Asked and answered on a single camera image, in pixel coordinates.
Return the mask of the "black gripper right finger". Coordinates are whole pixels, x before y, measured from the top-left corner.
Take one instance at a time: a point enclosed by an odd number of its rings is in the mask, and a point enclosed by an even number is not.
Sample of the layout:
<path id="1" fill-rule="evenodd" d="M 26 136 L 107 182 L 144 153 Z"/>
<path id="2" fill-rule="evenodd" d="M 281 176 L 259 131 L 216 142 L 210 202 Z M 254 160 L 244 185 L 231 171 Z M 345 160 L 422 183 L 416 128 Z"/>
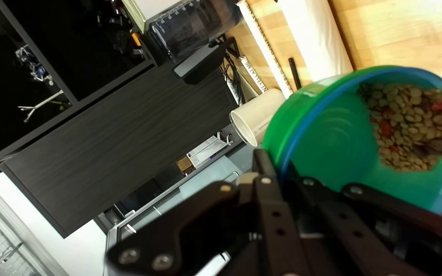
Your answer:
<path id="1" fill-rule="evenodd" d="M 340 194 L 394 257 L 426 276 L 442 276 L 442 214 L 356 182 Z"/>

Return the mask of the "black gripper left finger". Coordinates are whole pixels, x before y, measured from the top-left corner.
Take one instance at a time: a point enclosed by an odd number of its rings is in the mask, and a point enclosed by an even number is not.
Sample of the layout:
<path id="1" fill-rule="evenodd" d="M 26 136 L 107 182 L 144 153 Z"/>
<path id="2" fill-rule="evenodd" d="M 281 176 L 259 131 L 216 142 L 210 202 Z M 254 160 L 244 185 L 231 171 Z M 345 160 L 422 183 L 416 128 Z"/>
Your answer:
<path id="1" fill-rule="evenodd" d="M 238 199 L 234 183 L 215 180 L 109 248 L 106 263 L 124 276 L 195 272 L 236 239 Z"/>

